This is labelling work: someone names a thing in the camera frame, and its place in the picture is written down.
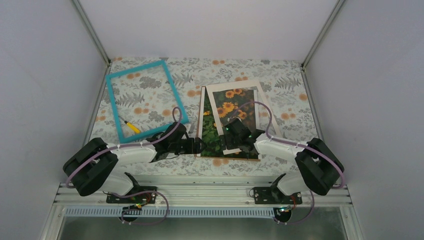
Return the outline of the white mat board passepartout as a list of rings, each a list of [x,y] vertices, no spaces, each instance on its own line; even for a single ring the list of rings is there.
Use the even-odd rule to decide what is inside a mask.
[[[251,131],[269,130],[272,135],[280,136],[276,120],[271,120],[272,111],[267,97],[258,81],[227,82],[203,86],[201,88],[197,137],[207,148],[198,157],[213,159],[235,159],[260,161],[260,154],[238,152],[223,154],[220,147],[222,128],[231,120],[238,118]]]

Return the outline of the yellow black screwdriver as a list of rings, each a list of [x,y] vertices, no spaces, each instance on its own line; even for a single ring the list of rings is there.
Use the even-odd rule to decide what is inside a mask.
[[[138,129],[135,125],[130,123],[129,121],[125,120],[123,117],[119,116],[119,119],[122,120],[128,128],[130,128],[135,134],[140,134],[141,130]]]

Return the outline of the teal wooden picture frame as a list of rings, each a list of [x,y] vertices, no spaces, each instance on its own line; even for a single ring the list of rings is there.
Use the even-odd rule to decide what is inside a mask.
[[[118,140],[131,143],[165,131],[173,122],[189,122],[177,88],[191,81],[187,73],[171,74],[158,60],[106,76],[107,92]],[[141,133],[134,133],[123,117]]]

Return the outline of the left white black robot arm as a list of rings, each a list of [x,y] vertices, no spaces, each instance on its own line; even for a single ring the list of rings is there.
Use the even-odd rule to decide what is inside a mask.
[[[189,137],[186,127],[174,122],[166,131],[136,143],[107,144],[96,137],[66,161],[62,170],[67,175],[66,186],[76,189],[82,197],[102,191],[131,203],[139,197],[140,190],[125,166],[155,163],[169,155],[197,155],[206,148],[203,140]]]

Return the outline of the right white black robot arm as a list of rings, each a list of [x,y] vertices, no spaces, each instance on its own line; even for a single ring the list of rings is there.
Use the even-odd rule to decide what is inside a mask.
[[[220,140],[226,150],[270,155],[292,161],[297,166],[297,172],[283,173],[271,184],[271,198],[278,204],[303,191],[325,196],[338,180],[345,179],[344,166],[319,138],[293,142],[273,136],[268,130],[250,130],[238,118],[231,119],[222,130]]]

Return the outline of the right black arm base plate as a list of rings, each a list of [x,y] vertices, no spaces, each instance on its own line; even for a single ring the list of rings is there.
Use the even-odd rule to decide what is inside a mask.
[[[303,203],[300,192],[284,195],[277,188],[256,186],[247,192],[256,205],[299,205]]]

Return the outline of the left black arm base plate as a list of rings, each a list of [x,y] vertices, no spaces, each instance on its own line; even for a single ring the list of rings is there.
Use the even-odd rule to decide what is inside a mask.
[[[139,193],[139,192],[145,192],[145,191],[156,191],[158,188],[156,186],[140,186],[135,187],[134,189],[130,190],[126,196]],[[143,193],[139,195],[135,195],[129,198],[121,198],[117,197],[116,195],[107,194],[106,197],[106,203],[107,204],[129,204],[129,205],[136,205],[136,204],[154,204],[156,201],[156,194],[152,192]]]

